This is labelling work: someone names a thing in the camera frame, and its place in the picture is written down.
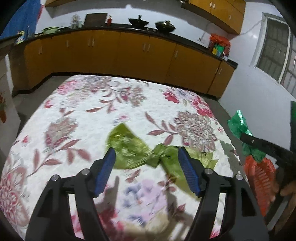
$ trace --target gray floor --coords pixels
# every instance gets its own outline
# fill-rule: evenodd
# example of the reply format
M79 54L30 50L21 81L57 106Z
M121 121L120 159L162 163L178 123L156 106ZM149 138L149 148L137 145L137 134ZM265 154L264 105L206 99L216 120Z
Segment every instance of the gray floor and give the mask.
M39 105L68 77L69 76L53 76L32 94L19 94L13 98L17 112L21 118L20 130L24 127L24 124L28 121ZM234 145L242 164L244 164L245 157L242 154L242 144L239 139L232 135L227 125L227 120L230 119L230 116L222 108L218 101L206 97L203 98L210 106L219 123L223 126L226 134Z

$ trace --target bed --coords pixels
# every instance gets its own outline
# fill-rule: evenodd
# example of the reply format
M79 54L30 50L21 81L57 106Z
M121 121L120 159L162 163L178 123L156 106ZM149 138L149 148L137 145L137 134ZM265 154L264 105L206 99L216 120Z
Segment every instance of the bed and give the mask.
M135 79L72 76L31 116L4 165L0 207L23 239L49 178L73 176L101 159L109 133L120 123L151 149L159 143L190 146L213 152L220 175L242 170L230 139L197 94ZM72 195L69 202L75 235L83 238ZM199 205L161 166L148 165L113 169L94 202L112 241L184 240ZM219 234L224 202L221 194L211 237Z

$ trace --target kitchen cabinet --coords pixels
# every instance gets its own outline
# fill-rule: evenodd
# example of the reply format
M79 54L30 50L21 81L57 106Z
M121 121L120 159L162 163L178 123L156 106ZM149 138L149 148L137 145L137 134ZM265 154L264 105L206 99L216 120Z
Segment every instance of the kitchen cabinet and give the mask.
M114 74L140 79L145 77L148 41L149 37L146 35L120 33Z
M242 22L244 20L244 15L238 11L235 7L231 6L230 16L229 16L229 26L233 28L237 33L241 32Z
M182 4L182 8L206 18L231 34L240 34L245 6L244 0L190 0L188 4Z
M41 40L37 39L26 45L24 50L25 64L28 75L28 86L37 85L42 78L43 60L41 57Z
M196 50L177 45L166 83L207 93L220 62Z
M232 6L244 14L246 8L246 2L244 0L227 0Z
M193 89L192 85L197 81L197 67L201 61L202 53L177 45L165 82Z
M51 38L41 40L41 59L42 59L42 74L41 79L50 75L53 72L52 52L54 52L53 42Z
M113 66L118 53L120 32L94 30L91 39L90 73L115 74Z
M145 63L143 79L164 82L175 47L176 43L150 37L145 49L146 55L143 59Z
M52 52L53 72L75 72L80 60L73 59L71 52L75 51L72 45L72 34L63 34L52 37L54 51Z
M213 0L213 6L211 14L219 18L225 23L228 23L229 16L232 10L232 6L226 0Z
M89 73L89 66L93 61L91 47L92 34L92 30L77 31L63 39L63 42L59 42L62 45L61 47L64 48L64 51L70 51L68 56L71 59L68 59L68 62L76 62L73 63L73 66L68 66L71 72Z
M201 60L202 61L197 66L197 75L195 77L197 81L192 83L192 89L201 93L207 93L221 61L206 54L201 56Z
M234 68L222 61L208 94L220 98L224 93L233 72Z
M211 12L213 0L190 0L189 3L200 7L207 12Z

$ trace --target black countertop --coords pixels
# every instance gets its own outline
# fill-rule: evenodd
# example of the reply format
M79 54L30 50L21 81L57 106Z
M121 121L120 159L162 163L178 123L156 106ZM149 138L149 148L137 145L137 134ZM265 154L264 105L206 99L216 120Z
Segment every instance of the black countertop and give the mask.
M224 59L212 54L210 51L208 51L208 49L196 42L193 42L189 39L183 38L181 36L172 34L172 33L167 33L164 34L162 32L160 32L157 29L154 28L136 28L133 25L130 24L120 24L120 23L113 23L111 24L111 26L100 26L100 27L93 27L93 28L78 28L78 29L70 29L70 28L63 28L53 34L46 34L46 35L40 35L38 37L34 37L34 38L30 38L24 41L24 43L28 43L30 41L33 41L35 39L40 39L40 38L48 38L48 37L52 37L52 36L56 36L56 35L60 35L60 34L66 34L66 33L70 33L70 32L74 32L74 31L83 31L83 30L99 30L99 29L104 29L104 30L117 30L117 31L122 31L122 32L136 32L136 33L141 33L141 34L146 34L149 36L155 36L155 37L160 37L162 39L168 40L168 41L172 41L175 42L177 44L183 45L185 47L189 47L191 49L194 50L198 50L204 54L210 55L213 58L216 58L220 61L224 61L227 64L229 64L231 67L233 68L237 68L238 63L232 61L232 60L228 60L225 61Z

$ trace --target finger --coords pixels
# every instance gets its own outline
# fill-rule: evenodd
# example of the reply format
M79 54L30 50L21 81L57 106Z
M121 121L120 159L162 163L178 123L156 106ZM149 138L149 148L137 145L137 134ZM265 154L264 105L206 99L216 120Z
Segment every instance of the finger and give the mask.
M271 188L275 193L279 192L279 184L277 183L275 178L274 178L273 182L271 183Z
M296 207L296 194L294 194L289 201L287 207L283 211L281 217L279 218L278 222L275 225L275 231L276 233L282 229L282 227L285 225L285 223L288 221L290 215L294 211Z
M287 196L292 193L296 193L296 180L290 182L281 190L281 196Z

